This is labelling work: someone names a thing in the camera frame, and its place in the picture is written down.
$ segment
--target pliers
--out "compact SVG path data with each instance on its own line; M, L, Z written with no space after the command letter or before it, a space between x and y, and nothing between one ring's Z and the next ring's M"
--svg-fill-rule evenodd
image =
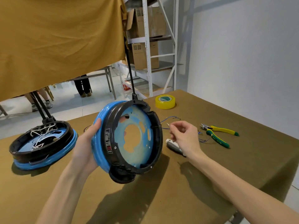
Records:
M235 131L232 131L232 130L229 130L229 129L226 129L226 128L222 128L222 127L216 127L216 126L207 126L207 125L204 125L202 124L200 126L200 128L204 129L204 130L207 130L207 135L210 135L211 138L213 138L217 143L221 144L223 147L226 147L226 148L229 148L229 144L226 143L225 141L221 140L220 138L218 138L213 131L221 131L221 132L225 132L225 133L229 133L229 134L232 134L232 135L235 135L235 136L239 136L239 134Z

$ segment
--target pliers jaw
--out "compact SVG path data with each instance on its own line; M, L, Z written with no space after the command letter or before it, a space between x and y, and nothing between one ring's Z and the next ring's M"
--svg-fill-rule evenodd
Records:
M212 127L209 127L209 126L204 125L204 124L201 124L200 128L202 128L202 129L204 129L204 130L207 130L207 129L212 130L212 129L213 129Z

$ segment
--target black stand pole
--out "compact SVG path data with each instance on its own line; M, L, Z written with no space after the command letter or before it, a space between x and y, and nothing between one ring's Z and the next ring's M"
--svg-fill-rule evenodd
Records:
M39 97L37 91L33 91L30 93L32 99L33 99L33 102L35 103L38 111L39 111L39 114L41 115L41 117L43 118L42 120L42 123L43 124L47 124L47 123L51 123L51 122L54 122L56 121L56 119L54 118L54 116L51 116L50 112L48 111L48 109L46 108L45 104L43 103L42 99ZM42 108L40 107L40 105L42 106L44 112L46 113L46 115L48 117L45 116L45 114L43 113L42 111Z
M125 53L126 53L126 56L127 56L128 68L129 68L129 74L130 74L131 85L132 85L132 90L133 90L133 93L132 93L132 100L138 100L137 94L135 93L135 87L134 87L134 82L133 82L133 76L132 76L131 64L130 64L130 59L129 59L129 51L128 51L127 46L126 46L126 38L124 38L124 39L125 39Z

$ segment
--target sneaker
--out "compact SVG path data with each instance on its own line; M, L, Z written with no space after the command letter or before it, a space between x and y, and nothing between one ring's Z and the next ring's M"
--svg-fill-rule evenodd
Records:
M31 107L32 107L32 112L36 112L37 111L37 107L36 107L35 104L32 104Z
M45 105L46 105L46 108L47 108L47 109L53 107L53 105L52 105L52 103L51 103L50 101L46 101L46 102L45 102Z

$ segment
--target white shelf rack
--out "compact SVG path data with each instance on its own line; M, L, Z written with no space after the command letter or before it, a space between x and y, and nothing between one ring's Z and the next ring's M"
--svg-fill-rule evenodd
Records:
M132 71L135 71L135 79L134 87L136 90L136 93L141 96L142 98L146 99L148 97L156 96L159 94L163 94L166 92L169 92L171 90L176 90L176 69L177 69L177 43L178 43L178 2L179 0L174 0L174 8L173 8L173 30L171 29L171 26L169 24L169 21L167 19L165 10L163 8L163 4L161 0L123 0L126 7L132 8L132 7L143 7L143 17L144 17L144 37L139 38L133 38L129 39L128 43L145 43L145 49L146 49L146 55L147 55L147 69L136 71L134 68L134 65L131 64ZM150 38L149 37L149 26L148 26L148 14L147 14L147 7L149 5L152 5L154 3L158 2L159 7L161 8L165 21L166 26L168 28L168 31L170 32L170 35L165 35L162 37L155 37ZM150 56L150 42L151 41L164 41L164 40L172 40L173 42L173 52L169 54L163 54L163 55L157 55L157 56ZM151 58L155 57L163 57L163 56L173 56L173 62L165 62L165 61L159 61L159 68L152 69L151 67ZM127 65L123 64L122 62L117 63L119 66L128 67ZM163 71L163 70L170 70L168 79L165 83L164 87L159 87L152 83L152 73ZM146 79L142 79L140 77L137 78L136 72L142 74ZM170 79L173 78L173 85L168 86ZM126 84L128 87L132 88L131 82L128 79L122 79L120 75L121 82Z

